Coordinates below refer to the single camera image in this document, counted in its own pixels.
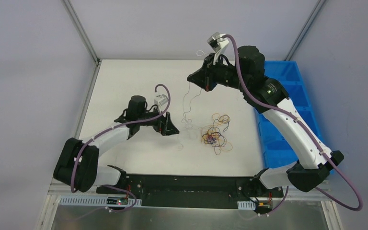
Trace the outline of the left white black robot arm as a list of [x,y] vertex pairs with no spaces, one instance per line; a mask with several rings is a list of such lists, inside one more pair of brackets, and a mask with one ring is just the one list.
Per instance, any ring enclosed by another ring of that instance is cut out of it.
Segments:
[[125,171],[112,165],[99,166],[99,158],[117,144],[132,138],[142,126],[150,126],[162,136],[179,134],[166,110],[169,102],[167,95],[157,95],[148,109],[146,98],[134,95],[128,107],[105,130],[83,140],[69,138],[55,166],[54,179],[69,185],[73,192],[108,185],[114,193],[123,193],[127,187],[123,178]]

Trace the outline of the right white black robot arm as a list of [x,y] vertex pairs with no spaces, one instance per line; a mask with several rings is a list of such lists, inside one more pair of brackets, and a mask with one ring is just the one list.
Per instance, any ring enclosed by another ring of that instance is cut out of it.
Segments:
[[298,113],[283,85],[264,74],[265,57],[257,47],[241,46],[237,51],[239,64],[225,64],[223,60],[215,63],[215,55],[211,53],[187,81],[206,92],[218,84],[239,90],[244,100],[271,122],[294,150],[296,162],[263,169],[253,177],[255,194],[265,196],[273,188],[287,185],[303,192],[311,191],[341,163],[343,154],[331,151],[320,141]]

